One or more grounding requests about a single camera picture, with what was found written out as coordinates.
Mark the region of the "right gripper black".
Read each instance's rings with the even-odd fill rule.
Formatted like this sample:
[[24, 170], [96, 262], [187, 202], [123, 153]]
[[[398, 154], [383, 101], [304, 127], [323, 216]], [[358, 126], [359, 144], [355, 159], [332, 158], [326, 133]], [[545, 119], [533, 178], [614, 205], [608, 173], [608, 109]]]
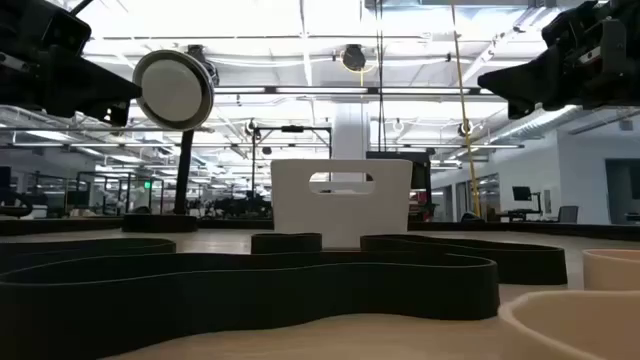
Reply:
[[525, 64], [478, 78], [482, 89], [507, 101], [509, 119], [529, 116], [541, 105], [564, 106], [562, 71], [571, 105], [639, 105], [639, 1], [585, 1], [567, 14], [566, 55], [564, 45], [554, 44]]

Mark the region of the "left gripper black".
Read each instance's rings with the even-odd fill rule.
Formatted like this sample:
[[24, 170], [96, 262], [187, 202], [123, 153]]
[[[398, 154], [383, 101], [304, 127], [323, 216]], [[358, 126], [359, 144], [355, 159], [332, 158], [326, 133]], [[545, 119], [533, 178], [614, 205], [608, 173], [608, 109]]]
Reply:
[[55, 17], [55, 5], [43, 0], [1, 0], [1, 103], [44, 108], [72, 117], [77, 112], [125, 126], [132, 100], [141, 88], [81, 56], [52, 47], [47, 85], [40, 78], [46, 63], [44, 38]]

